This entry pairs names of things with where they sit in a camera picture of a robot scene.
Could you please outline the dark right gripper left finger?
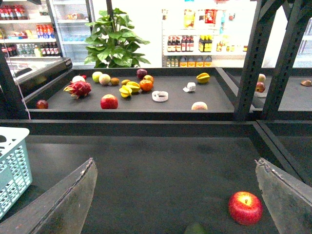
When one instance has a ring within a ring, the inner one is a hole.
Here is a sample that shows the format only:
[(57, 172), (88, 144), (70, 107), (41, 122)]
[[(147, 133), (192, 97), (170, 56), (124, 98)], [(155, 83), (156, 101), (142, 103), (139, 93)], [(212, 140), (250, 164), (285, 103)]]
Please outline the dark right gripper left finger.
[(93, 158), (0, 225), (2, 234), (79, 234), (97, 181)]

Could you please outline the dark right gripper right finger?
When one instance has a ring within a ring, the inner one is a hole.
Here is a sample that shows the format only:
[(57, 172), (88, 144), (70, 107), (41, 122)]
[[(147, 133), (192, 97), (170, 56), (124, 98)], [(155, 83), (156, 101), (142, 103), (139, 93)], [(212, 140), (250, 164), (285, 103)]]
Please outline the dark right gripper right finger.
[(312, 188), (260, 158), (255, 169), (262, 198), (281, 234), (312, 232)]

